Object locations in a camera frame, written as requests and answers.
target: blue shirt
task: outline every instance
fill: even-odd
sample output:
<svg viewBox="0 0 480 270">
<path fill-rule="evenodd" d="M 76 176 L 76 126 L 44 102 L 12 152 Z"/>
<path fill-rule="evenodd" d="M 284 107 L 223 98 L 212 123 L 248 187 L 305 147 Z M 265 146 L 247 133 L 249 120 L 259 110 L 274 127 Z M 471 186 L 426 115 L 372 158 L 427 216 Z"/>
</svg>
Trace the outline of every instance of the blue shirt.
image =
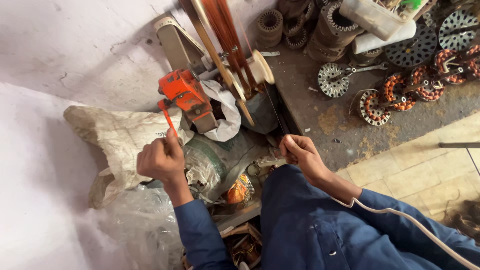
<svg viewBox="0 0 480 270">
<path fill-rule="evenodd" d="M 480 265 L 475 242 L 422 215 L 414 207 L 363 189 L 359 201 L 414 217 L 470 262 Z M 222 238 L 200 200 L 175 208 L 187 259 L 196 270 L 232 269 Z M 276 169 L 264 184 L 262 269 L 370 270 L 466 269 L 413 223 L 395 214 L 346 208 L 310 185 L 292 165 Z"/>
</svg>

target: concrete floor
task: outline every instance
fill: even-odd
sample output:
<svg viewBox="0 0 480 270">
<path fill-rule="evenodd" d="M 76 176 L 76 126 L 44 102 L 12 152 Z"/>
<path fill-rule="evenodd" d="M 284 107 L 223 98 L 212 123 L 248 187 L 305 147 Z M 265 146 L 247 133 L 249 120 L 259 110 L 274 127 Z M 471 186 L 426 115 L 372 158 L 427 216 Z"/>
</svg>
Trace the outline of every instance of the concrete floor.
<svg viewBox="0 0 480 270">
<path fill-rule="evenodd" d="M 337 172 L 352 183 L 404 201 L 436 221 L 480 197 L 480 148 L 439 142 L 480 141 L 480 112 Z"/>
</svg>

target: right hand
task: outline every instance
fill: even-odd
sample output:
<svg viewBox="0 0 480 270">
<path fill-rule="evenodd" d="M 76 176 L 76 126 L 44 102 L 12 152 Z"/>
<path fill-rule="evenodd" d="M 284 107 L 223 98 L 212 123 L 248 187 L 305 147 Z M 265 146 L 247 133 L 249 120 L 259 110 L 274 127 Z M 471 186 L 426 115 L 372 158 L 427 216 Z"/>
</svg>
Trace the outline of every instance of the right hand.
<svg viewBox="0 0 480 270">
<path fill-rule="evenodd" d="M 285 135 L 280 142 L 280 151 L 288 164 L 299 165 L 305 178 L 313 186 L 330 178 L 332 172 L 324 165 L 310 138 Z"/>
<path fill-rule="evenodd" d="M 145 145 L 137 156 L 137 173 L 162 181 L 167 189 L 186 182 L 184 166 L 183 151 L 171 128 L 165 138 Z"/>
</svg>

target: shirt sleeve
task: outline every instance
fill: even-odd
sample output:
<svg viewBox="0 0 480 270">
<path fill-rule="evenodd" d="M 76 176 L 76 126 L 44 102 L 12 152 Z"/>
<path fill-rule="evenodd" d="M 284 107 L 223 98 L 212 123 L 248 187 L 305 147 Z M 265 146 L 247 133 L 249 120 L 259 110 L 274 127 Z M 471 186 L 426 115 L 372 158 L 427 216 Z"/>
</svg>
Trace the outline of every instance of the shirt sleeve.
<svg viewBox="0 0 480 270">
<path fill-rule="evenodd" d="M 188 262 L 195 270 L 237 269 L 203 201 L 194 200 L 174 210 Z"/>
<path fill-rule="evenodd" d="M 459 255 L 480 266 L 480 249 L 473 239 L 425 217 L 416 208 L 368 189 L 363 189 L 359 201 L 372 209 L 392 208 L 412 216 Z M 371 226 L 388 235 L 398 249 L 421 256 L 442 269 L 465 269 L 407 218 L 393 213 L 372 213 L 357 204 L 352 209 Z"/>
</svg>

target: white cable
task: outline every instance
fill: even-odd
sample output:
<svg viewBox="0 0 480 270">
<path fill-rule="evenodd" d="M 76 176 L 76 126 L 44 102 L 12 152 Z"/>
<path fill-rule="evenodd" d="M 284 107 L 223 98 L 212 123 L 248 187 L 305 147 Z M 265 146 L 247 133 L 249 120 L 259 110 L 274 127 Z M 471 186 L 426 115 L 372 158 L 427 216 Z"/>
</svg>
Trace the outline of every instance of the white cable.
<svg viewBox="0 0 480 270">
<path fill-rule="evenodd" d="M 375 209 L 372 209 L 370 207 L 367 207 L 367 206 L 363 205 L 356 198 L 352 198 L 352 201 L 350 202 L 350 205 L 344 204 L 343 202 L 341 202 L 341 201 L 339 201 L 339 200 L 337 200 L 333 197 L 331 197 L 331 198 L 334 201 L 336 201 L 337 203 L 339 203 L 339 204 L 341 204 L 345 207 L 348 207 L 348 208 L 352 208 L 354 203 L 357 203 L 363 209 L 368 210 L 372 213 L 376 213 L 376 214 L 393 213 L 393 214 L 396 214 L 398 216 L 407 218 L 409 221 L 413 222 L 413 224 L 415 224 L 428 238 L 430 238 L 435 244 L 437 244 L 441 249 L 443 249 L 446 253 L 448 253 L 448 255 L 452 256 L 452 258 L 457 260 L 459 263 L 463 264 L 465 267 L 467 267 L 470 270 L 480 270 L 480 267 L 474 265 L 473 263 L 469 262 L 467 259 L 460 256 L 457 252 L 453 251 L 451 248 L 449 248 L 447 245 L 445 245 L 444 242 L 440 241 L 440 239 L 435 237 L 435 235 L 433 235 L 420 222 L 418 222 L 416 219 L 414 219 L 412 216 L 410 216 L 408 214 L 405 214 L 403 212 L 400 212 L 400 211 L 397 211 L 397 210 L 391 209 L 391 208 L 385 208 L 385 209 L 382 209 L 382 210 L 375 210 Z"/>
</svg>

